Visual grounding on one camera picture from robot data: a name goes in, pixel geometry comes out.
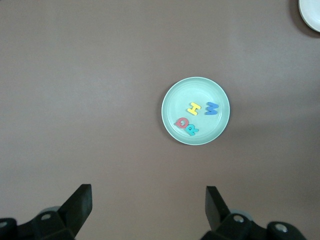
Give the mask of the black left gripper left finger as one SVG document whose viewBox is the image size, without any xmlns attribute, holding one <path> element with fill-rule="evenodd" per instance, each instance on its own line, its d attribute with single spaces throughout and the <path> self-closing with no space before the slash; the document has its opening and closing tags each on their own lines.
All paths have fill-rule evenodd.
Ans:
<svg viewBox="0 0 320 240">
<path fill-rule="evenodd" d="M 82 184 L 62 204 L 43 209 L 18 225 L 14 218 L 0 219 L 2 240 L 74 240 L 93 208 L 92 186 Z"/>
</svg>

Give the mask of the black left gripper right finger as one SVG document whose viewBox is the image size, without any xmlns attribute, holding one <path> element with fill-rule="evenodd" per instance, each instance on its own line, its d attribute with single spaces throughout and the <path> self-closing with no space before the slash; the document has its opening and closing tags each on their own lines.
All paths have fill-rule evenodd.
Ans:
<svg viewBox="0 0 320 240">
<path fill-rule="evenodd" d="M 266 228 L 257 225 L 241 213 L 232 213 L 217 187 L 207 186 L 205 214 L 211 230 L 203 240 L 305 240 L 306 237 L 293 225 L 271 221 Z"/>
</svg>

